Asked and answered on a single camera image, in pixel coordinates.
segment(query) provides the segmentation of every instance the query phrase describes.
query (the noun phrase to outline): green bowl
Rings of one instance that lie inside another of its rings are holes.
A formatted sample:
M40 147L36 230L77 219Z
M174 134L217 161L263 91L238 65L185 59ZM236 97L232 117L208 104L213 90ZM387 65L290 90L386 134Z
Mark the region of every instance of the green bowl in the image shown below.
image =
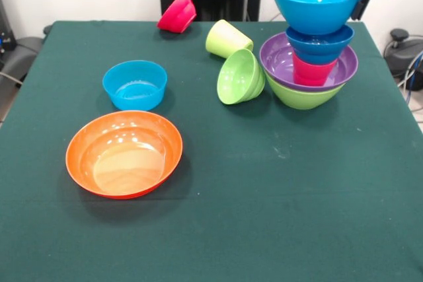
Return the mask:
M263 91L264 72L256 57L248 49L229 56L217 78L217 95L226 105L256 98Z
M300 110L308 110L324 104L335 96L345 85L343 84L324 92L301 92L281 85L267 74L266 77L270 84L270 88L286 106Z

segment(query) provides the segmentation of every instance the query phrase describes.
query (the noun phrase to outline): lime green cup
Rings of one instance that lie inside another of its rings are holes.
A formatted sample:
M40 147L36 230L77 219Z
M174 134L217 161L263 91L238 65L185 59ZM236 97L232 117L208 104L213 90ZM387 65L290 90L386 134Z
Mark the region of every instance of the lime green cup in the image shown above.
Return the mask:
M266 74L270 88L275 95L286 105L299 110L308 110L316 108L330 100L345 85L340 85L324 92L301 92L290 89L276 82L271 76Z
M217 95L226 105L256 98L265 84L263 70L250 50L241 49L229 56L217 78Z
M252 40L226 20L217 21L206 39L206 50L225 59L240 49L252 51L252 47Z

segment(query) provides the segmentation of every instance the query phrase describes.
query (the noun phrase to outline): magenta bowl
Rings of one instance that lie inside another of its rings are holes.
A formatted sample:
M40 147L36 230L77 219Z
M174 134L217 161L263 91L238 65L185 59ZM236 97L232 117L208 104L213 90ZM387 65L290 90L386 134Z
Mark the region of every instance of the magenta bowl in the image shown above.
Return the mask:
M286 33L279 33L265 41L260 49L260 60L269 76L285 87L303 92L324 92L348 82L357 72L358 58L347 46L340 54L323 86L305 86L293 81L293 48Z

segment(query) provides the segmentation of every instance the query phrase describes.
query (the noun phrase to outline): pink cup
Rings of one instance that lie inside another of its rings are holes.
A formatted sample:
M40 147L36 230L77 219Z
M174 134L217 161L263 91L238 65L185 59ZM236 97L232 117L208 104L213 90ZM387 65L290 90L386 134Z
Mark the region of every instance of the pink cup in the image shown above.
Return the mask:
M313 65L302 61L292 52L293 81L298 85L323 86L338 59L324 65Z
M157 28L183 33L195 19L197 13L192 0L174 0L168 9L163 13Z

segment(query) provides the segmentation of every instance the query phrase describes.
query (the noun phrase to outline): table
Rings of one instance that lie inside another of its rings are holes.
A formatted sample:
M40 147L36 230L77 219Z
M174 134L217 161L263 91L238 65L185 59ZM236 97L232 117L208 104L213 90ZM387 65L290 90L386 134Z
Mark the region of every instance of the table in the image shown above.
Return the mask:
M0 281L408 281L423 279L423 137L362 23L357 75L326 104L265 91L224 106L211 22L57 22L0 130ZM286 24L235 23L254 52ZM113 65L168 72L154 112L184 154L155 192L113 201L79 188L64 156L77 130L115 111Z

